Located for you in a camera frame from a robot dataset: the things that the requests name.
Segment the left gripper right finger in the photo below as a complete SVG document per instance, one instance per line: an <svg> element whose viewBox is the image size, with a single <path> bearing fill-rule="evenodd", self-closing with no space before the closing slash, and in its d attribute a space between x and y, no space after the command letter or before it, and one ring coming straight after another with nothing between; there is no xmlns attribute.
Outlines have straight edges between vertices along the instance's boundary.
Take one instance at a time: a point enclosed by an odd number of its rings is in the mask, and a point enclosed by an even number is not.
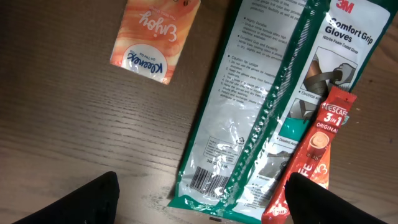
<svg viewBox="0 0 398 224"><path fill-rule="evenodd" d="M294 224L386 224L297 172L285 184L285 198Z"/></svg>

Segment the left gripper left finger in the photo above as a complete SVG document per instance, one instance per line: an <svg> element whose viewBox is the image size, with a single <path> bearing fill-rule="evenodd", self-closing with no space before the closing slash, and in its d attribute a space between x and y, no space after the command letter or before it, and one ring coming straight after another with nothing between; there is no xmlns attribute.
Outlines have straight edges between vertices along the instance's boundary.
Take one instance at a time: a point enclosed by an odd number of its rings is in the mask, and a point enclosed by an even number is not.
<svg viewBox="0 0 398 224"><path fill-rule="evenodd" d="M109 171L14 224L114 224L119 193L117 174Z"/></svg>

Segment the red Nescafe coffee sachet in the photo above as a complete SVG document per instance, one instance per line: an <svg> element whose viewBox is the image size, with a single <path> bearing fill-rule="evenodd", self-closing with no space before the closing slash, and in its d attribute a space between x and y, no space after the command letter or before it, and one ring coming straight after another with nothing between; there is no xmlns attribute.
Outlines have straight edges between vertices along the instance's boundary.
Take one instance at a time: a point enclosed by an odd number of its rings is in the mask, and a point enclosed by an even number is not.
<svg viewBox="0 0 398 224"><path fill-rule="evenodd" d="M357 96L333 87L328 98L320 104L317 118L301 140L290 162L287 164L267 208L262 214L262 222L284 223L290 214L285 199L285 184L294 172L311 178L322 157L341 128Z"/></svg>

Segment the green white 3M package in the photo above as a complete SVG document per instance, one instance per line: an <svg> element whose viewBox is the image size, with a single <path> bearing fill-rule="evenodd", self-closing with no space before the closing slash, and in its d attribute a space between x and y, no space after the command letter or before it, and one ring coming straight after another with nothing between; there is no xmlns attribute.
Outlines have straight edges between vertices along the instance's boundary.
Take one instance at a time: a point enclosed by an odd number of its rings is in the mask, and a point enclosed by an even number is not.
<svg viewBox="0 0 398 224"><path fill-rule="evenodd" d="M334 131L348 115L326 99L351 91L397 2L240 1L188 139L172 208L244 223L284 223L284 179L319 108Z"/></svg>

